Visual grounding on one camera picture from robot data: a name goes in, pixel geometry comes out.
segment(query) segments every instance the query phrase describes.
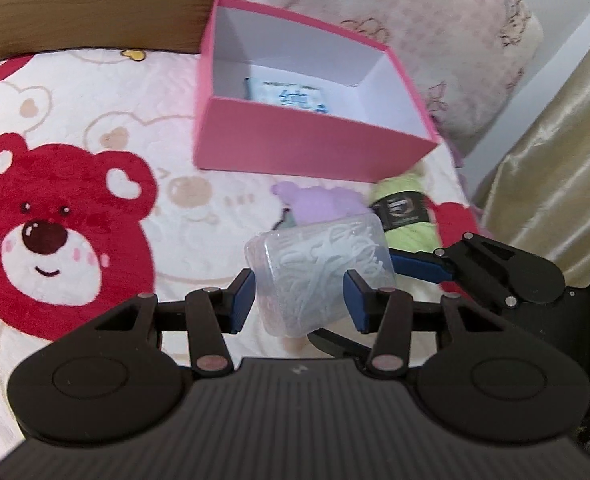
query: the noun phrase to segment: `green yarn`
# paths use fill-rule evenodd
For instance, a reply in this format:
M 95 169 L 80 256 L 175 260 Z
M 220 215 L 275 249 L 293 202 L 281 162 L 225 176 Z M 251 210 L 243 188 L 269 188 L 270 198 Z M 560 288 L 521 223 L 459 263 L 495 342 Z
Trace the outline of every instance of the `green yarn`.
M 419 176 L 416 173 L 409 172 L 381 180 L 373 186 L 371 203 L 400 191 L 424 193 Z M 419 251 L 432 253 L 435 249 L 441 247 L 437 235 L 437 225 L 430 222 L 417 222 L 386 231 L 386 240 L 390 248 L 411 253 Z

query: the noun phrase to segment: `black yarn label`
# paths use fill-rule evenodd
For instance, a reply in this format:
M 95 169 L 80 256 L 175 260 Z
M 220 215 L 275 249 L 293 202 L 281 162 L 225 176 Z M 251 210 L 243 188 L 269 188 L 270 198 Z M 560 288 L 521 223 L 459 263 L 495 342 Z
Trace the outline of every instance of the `black yarn label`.
M 384 231 L 419 222 L 430 222 L 424 195 L 418 191 L 400 191 L 380 198 L 371 209 L 381 220 Z

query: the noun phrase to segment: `bear nose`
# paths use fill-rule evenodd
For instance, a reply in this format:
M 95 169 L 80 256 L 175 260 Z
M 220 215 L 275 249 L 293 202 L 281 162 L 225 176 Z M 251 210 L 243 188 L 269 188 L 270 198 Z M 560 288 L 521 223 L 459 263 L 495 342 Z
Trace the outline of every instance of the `bear nose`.
M 36 254 L 54 254 L 65 243 L 69 234 L 61 224 L 46 220 L 31 220 L 24 224 L 22 241 L 26 248 Z
M 201 176 L 178 176 L 166 188 L 169 199 L 182 208 L 206 205 L 213 196 L 211 183 Z

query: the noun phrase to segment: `ribbed black surface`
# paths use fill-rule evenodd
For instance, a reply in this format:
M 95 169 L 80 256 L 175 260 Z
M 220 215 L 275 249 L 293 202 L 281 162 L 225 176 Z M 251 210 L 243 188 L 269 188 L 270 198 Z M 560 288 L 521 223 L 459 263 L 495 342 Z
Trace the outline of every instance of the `ribbed black surface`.
M 199 381 L 164 424 L 101 449 L 30 441 L 2 480 L 590 480 L 570 440 L 496 448 L 428 420 L 348 360 L 252 360 Z

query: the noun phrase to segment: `white heart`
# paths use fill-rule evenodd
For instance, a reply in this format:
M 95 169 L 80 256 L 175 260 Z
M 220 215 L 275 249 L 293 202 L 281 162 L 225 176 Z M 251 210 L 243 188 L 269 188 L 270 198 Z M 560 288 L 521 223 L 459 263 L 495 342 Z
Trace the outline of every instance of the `white heart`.
M 112 195 L 127 200 L 136 199 L 142 192 L 140 184 L 129 180 L 126 172 L 118 168 L 112 168 L 106 173 L 106 187 Z
M 11 167 L 12 162 L 13 153 L 11 153 L 9 150 L 0 152 L 0 175 Z

